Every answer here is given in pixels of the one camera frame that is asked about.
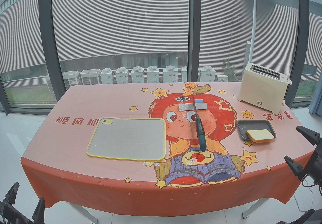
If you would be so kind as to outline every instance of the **bread slice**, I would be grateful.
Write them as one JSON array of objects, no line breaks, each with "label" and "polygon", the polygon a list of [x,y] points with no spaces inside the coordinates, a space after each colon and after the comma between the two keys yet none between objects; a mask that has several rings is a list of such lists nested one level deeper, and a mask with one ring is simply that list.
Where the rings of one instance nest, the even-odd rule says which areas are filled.
[{"label": "bread slice", "polygon": [[274,141],[274,136],[267,129],[264,130],[247,130],[246,135],[254,143],[266,143]]}]

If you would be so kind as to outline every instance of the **toaster slot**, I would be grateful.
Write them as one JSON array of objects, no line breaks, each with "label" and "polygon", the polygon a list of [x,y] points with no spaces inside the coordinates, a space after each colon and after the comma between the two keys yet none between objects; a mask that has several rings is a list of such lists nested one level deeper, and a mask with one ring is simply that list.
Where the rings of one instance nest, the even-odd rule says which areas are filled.
[{"label": "toaster slot", "polygon": [[277,80],[280,79],[280,74],[279,73],[277,73],[275,71],[272,71],[272,70],[269,70],[269,69],[265,69],[265,68],[263,68],[261,66],[258,66],[258,65],[253,65],[251,67],[251,71],[253,71],[255,73],[259,73],[259,74],[267,76],[267,77],[270,77],[270,78],[277,79]]}]

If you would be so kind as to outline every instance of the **cream toaster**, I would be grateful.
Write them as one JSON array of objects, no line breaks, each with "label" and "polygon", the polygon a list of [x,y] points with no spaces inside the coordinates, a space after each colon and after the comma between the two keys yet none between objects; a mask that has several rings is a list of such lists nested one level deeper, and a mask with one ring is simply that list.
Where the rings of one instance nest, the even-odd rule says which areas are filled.
[{"label": "cream toaster", "polygon": [[248,63],[238,96],[239,101],[245,101],[255,106],[279,114],[284,105],[287,85],[292,81],[285,74]]}]

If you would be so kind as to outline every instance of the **lawn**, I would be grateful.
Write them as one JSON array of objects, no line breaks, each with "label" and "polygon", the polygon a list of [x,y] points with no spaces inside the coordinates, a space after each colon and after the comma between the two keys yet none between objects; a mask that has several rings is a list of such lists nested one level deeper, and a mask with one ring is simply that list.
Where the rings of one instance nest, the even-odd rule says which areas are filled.
[{"label": "lawn", "polygon": [[47,85],[33,87],[5,88],[10,103],[55,103],[54,93],[50,93]]},{"label": "lawn", "polygon": [[305,80],[300,82],[299,88],[296,92],[296,97],[303,97],[303,95],[311,95],[316,89],[317,81],[316,80]]}]

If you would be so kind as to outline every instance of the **table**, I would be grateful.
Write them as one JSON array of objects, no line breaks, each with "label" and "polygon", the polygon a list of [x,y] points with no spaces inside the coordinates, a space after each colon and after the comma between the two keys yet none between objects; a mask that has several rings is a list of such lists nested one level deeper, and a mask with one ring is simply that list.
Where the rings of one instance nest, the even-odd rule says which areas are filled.
[{"label": "table", "polygon": [[[239,102],[239,89],[240,83],[224,82],[72,86],[31,140],[22,167],[47,208],[67,201],[79,211],[85,206],[115,214],[180,216],[261,198],[287,203],[300,181],[284,156],[304,166],[314,148],[296,131],[300,122],[286,105],[274,115]],[[194,117],[178,111],[178,103],[191,102],[192,94],[208,104],[199,115],[209,151],[198,155]],[[146,163],[88,156],[101,117],[162,117],[166,158]],[[275,141],[243,141],[236,129],[240,119],[269,120]]]}]

